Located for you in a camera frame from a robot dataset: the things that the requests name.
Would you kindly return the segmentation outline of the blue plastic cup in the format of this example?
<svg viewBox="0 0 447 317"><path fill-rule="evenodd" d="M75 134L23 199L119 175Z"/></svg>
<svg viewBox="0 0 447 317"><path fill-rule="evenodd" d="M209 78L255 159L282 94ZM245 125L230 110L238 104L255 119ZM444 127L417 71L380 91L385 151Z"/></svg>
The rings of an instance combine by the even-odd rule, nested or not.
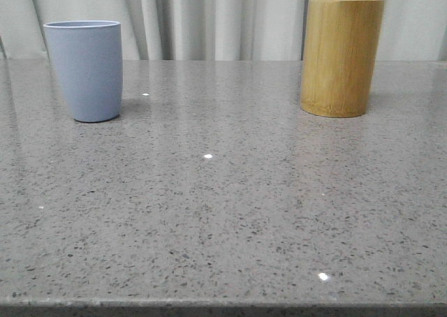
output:
<svg viewBox="0 0 447 317"><path fill-rule="evenodd" d="M50 61L72 117L85 123L117 117L123 92L121 23L49 22L43 29Z"/></svg>

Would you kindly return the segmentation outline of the white pleated curtain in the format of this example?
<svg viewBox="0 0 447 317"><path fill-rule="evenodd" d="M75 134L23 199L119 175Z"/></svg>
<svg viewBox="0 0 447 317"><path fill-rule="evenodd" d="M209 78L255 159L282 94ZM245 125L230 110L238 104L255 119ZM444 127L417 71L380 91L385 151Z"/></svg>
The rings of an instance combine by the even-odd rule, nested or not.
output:
<svg viewBox="0 0 447 317"><path fill-rule="evenodd" d="M43 25L114 20L130 60L302 57L310 0L1 0L1 57L44 59Z"/></svg>

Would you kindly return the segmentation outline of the bamboo wooden holder cup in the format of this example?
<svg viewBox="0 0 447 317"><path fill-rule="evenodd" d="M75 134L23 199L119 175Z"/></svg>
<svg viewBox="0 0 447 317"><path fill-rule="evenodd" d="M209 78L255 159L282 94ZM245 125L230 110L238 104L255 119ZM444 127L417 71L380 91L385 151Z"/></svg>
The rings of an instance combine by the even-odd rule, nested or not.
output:
<svg viewBox="0 0 447 317"><path fill-rule="evenodd" d="M301 108L323 117L366 113L381 31L382 0L310 0Z"/></svg>

